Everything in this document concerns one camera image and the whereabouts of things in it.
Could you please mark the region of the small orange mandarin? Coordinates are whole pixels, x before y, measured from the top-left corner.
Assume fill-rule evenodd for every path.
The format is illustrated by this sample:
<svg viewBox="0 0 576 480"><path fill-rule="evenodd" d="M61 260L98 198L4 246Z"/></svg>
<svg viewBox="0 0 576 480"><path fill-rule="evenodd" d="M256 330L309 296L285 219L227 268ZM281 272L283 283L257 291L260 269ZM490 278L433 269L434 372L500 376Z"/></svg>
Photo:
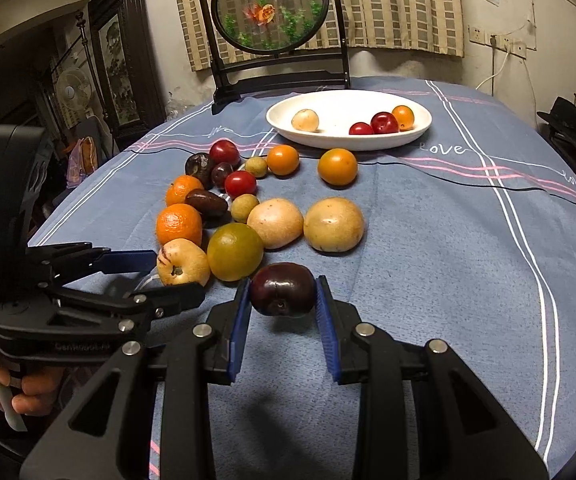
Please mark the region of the small orange mandarin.
<svg viewBox="0 0 576 480"><path fill-rule="evenodd" d="M186 196L195 190L204 190L204 186L199 179L188 174L182 174L177 177L166 191L166 204L184 204Z"/></svg>

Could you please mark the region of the pale peeled lychee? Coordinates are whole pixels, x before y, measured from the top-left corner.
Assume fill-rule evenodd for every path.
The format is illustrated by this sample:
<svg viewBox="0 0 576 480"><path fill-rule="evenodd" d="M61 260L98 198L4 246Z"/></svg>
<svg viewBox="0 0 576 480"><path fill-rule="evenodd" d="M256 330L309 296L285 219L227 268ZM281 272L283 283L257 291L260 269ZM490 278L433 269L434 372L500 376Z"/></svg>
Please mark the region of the pale peeled lychee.
<svg viewBox="0 0 576 480"><path fill-rule="evenodd" d="M299 131L315 132L320 126L320 118L309 108L299 110L291 119L292 128Z"/></svg>

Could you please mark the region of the green round fruit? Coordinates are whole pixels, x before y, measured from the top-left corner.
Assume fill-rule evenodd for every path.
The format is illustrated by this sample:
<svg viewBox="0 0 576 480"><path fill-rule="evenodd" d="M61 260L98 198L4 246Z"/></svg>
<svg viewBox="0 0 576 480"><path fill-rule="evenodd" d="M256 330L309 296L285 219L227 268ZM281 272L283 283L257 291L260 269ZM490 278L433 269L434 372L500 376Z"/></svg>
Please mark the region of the green round fruit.
<svg viewBox="0 0 576 480"><path fill-rule="evenodd" d="M242 223L220 226L210 237L207 256L212 274L223 282L237 282L260 266L264 245L259 234Z"/></svg>

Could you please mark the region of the tan round pear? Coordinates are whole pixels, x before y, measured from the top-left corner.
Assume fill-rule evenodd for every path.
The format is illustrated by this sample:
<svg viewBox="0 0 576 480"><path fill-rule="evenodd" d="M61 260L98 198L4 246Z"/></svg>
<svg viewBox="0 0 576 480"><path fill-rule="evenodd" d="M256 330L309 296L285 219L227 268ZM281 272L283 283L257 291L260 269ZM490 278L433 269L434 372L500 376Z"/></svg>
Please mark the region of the tan round pear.
<svg viewBox="0 0 576 480"><path fill-rule="evenodd" d="M360 244L364 232L361 209L343 197L319 200L304 217L305 239L319 252L348 252Z"/></svg>
<svg viewBox="0 0 576 480"><path fill-rule="evenodd" d="M250 211L247 224L260 236L265 249L278 249L302 235L303 217L290 200L271 198Z"/></svg>

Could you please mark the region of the small dark cherry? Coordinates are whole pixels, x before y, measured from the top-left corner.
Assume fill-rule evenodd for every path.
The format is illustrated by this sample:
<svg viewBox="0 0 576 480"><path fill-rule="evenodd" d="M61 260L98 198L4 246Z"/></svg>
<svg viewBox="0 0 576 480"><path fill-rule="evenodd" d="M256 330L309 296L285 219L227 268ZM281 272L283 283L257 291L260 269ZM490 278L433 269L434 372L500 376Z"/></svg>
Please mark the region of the small dark cherry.
<svg viewBox="0 0 576 480"><path fill-rule="evenodd" d="M226 179L232 174L233 166L228 162L219 162L211 171L213 185L219 190L224 190Z"/></svg>

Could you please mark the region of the small orange tomato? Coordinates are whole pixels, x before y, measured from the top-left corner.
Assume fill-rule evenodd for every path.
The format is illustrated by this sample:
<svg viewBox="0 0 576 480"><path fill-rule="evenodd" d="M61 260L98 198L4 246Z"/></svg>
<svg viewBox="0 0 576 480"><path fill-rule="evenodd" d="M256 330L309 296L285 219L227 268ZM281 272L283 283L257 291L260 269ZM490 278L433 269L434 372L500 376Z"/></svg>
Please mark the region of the small orange tomato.
<svg viewBox="0 0 576 480"><path fill-rule="evenodd" d="M415 115L413 110L407 105L396 106L391 114L398 123L400 131L410 131L415 125Z"/></svg>

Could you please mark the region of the small green fruit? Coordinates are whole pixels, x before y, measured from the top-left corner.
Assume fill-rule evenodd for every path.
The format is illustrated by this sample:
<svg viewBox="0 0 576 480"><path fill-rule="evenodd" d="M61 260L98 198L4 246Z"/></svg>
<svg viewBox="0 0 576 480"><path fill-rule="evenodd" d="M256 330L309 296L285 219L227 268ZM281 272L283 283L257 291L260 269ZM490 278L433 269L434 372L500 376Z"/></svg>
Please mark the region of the small green fruit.
<svg viewBox="0 0 576 480"><path fill-rule="evenodd" d="M241 194L232 200L230 215L235 222L246 223L251 211L260 204L253 194Z"/></svg>

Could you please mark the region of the small green longan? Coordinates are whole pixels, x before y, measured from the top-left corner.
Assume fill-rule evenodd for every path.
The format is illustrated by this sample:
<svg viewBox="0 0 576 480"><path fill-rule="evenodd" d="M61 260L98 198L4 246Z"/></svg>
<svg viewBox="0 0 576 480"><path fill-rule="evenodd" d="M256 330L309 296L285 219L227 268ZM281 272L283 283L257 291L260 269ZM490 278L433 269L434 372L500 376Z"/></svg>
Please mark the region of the small green longan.
<svg viewBox="0 0 576 480"><path fill-rule="evenodd" d="M252 156L245 162L244 169L256 179L263 179L268 173L267 162L264 157Z"/></svg>

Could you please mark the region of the white electric fan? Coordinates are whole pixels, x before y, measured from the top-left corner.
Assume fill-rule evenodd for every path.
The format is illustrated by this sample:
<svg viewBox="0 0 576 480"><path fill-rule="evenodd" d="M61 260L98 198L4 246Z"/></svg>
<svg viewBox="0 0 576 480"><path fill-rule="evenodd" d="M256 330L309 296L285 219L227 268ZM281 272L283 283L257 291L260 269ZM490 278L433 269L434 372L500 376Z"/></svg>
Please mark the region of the white electric fan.
<svg viewBox="0 0 576 480"><path fill-rule="evenodd" d="M72 112L84 112L90 104L92 85L82 70L68 68L58 77L56 93L59 102Z"/></svg>

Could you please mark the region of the red cherry tomato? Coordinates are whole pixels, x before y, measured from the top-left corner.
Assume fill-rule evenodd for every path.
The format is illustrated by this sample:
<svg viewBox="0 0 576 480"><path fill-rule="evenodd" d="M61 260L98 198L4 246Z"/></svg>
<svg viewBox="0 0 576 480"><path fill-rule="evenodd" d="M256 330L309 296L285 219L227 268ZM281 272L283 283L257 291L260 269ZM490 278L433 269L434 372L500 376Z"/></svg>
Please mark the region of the red cherry tomato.
<svg viewBox="0 0 576 480"><path fill-rule="evenodd" d="M224 190L231 198L256 194L256 178L245 170L233 171L224 182Z"/></svg>
<svg viewBox="0 0 576 480"><path fill-rule="evenodd" d="M373 134L374 129L371 124L367 122L356 122L349 128L350 136L367 136L368 134Z"/></svg>

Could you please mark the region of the wall power strip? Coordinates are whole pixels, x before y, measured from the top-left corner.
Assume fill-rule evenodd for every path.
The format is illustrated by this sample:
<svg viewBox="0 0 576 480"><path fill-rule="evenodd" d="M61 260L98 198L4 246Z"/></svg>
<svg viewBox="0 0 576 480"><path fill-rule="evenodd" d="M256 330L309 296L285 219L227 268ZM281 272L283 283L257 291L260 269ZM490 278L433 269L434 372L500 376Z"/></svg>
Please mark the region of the wall power strip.
<svg viewBox="0 0 576 480"><path fill-rule="evenodd" d="M480 46L508 52L510 55L523 60L527 58L526 43L520 39L508 35L489 34L482 28L472 25L468 26L467 35L468 40L473 44L480 44Z"/></svg>

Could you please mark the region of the striped beige curtain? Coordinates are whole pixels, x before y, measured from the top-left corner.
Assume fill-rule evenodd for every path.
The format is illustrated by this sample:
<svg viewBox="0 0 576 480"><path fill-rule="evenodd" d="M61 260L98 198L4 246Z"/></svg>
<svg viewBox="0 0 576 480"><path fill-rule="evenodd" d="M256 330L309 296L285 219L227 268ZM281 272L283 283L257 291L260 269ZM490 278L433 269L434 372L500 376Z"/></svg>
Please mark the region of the striped beige curtain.
<svg viewBox="0 0 576 480"><path fill-rule="evenodd" d="M465 54L462 0L341 0L351 48ZM190 67L210 67L199 0L176 0Z"/></svg>

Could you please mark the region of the round goldfish screen ornament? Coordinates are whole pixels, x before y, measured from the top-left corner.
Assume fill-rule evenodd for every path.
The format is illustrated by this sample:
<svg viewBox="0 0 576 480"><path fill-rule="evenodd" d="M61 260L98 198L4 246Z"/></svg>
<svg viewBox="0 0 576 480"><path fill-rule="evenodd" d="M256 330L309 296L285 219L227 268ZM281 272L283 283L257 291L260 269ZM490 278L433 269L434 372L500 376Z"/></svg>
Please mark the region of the round goldfish screen ornament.
<svg viewBox="0 0 576 480"><path fill-rule="evenodd" d="M341 0L199 0L211 112L252 94L351 87Z"/></svg>

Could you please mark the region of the yellow red-streaked apple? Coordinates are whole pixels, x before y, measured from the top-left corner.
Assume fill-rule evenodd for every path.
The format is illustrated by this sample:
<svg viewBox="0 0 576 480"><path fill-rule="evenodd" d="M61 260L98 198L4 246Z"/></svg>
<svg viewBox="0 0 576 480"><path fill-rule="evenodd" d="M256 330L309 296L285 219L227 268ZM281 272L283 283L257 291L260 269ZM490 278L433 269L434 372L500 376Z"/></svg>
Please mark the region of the yellow red-streaked apple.
<svg viewBox="0 0 576 480"><path fill-rule="evenodd" d="M187 283L206 286L211 276L206 253L186 238L170 240L160 248L157 271L164 286Z"/></svg>

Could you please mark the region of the dark purple plum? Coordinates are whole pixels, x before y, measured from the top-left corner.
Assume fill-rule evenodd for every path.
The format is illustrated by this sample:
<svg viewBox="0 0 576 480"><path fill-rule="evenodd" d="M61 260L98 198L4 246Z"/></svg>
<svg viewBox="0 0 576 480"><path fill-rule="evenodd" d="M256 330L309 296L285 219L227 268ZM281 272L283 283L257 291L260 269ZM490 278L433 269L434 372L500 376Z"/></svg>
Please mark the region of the dark purple plum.
<svg viewBox="0 0 576 480"><path fill-rule="evenodd" d="M250 302L262 315L302 316L316 304L316 281L301 264L272 263L256 272L250 282Z"/></svg>

